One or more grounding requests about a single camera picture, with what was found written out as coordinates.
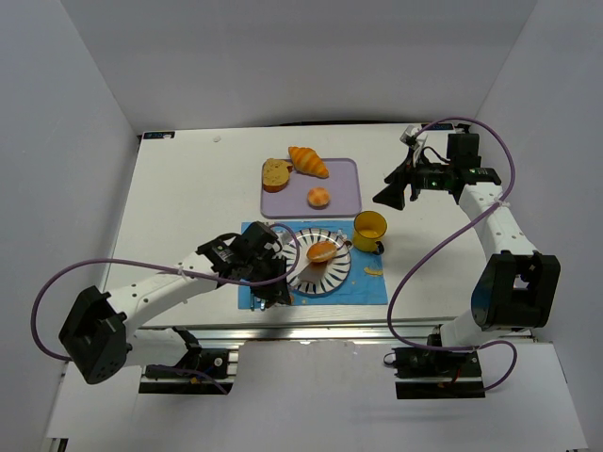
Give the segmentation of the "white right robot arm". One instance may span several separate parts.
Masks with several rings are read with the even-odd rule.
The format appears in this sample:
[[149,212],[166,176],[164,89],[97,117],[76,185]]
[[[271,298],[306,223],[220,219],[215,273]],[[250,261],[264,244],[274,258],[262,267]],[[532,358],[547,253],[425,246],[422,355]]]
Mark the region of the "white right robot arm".
[[377,204],[402,210],[424,190],[451,195],[481,243],[486,267],[472,292],[470,307],[436,330],[436,350],[465,351],[523,330],[540,329],[550,317],[561,264],[542,254],[517,224],[494,169],[485,168],[476,134],[448,136],[446,156],[432,163],[414,126],[400,138],[408,148],[402,163],[374,196]]

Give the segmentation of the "sesame cream bun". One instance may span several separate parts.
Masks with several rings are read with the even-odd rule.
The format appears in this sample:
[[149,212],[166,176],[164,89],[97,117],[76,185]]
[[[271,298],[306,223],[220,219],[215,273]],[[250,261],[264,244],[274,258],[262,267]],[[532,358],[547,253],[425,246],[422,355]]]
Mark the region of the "sesame cream bun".
[[337,245],[331,241],[318,241],[306,252],[306,258],[311,263],[325,263],[337,254]]

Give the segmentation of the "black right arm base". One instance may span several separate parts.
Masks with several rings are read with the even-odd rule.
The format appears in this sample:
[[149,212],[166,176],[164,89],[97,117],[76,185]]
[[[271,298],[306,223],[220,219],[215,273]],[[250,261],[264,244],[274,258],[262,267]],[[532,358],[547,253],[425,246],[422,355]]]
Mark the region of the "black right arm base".
[[476,352],[397,347],[383,356],[383,365],[395,371],[399,400],[485,398]]

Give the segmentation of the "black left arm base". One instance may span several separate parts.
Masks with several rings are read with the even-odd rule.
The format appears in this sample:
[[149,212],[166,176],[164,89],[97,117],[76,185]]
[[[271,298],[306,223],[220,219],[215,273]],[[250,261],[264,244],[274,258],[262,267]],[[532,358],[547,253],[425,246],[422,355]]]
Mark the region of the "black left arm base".
[[232,352],[203,346],[184,328],[169,330],[186,348],[174,364],[152,363],[143,367],[139,392],[147,395],[227,396],[234,381],[229,370]]

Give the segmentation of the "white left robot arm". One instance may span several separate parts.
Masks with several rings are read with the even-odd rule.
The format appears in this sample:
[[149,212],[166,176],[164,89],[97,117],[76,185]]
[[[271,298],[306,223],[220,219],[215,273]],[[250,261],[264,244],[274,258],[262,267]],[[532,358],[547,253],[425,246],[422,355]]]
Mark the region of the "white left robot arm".
[[122,288],[84,289],[58,338],[85,382],[106,381],[124,367],[158,366],[194,375],[204,369],[202,346],[184,327],[147,330],[169,309],[225,285],[245,285],[266,306],[288,304],[286,259],[279,236],[256,221],[242,234],[223,234],[175,267]]

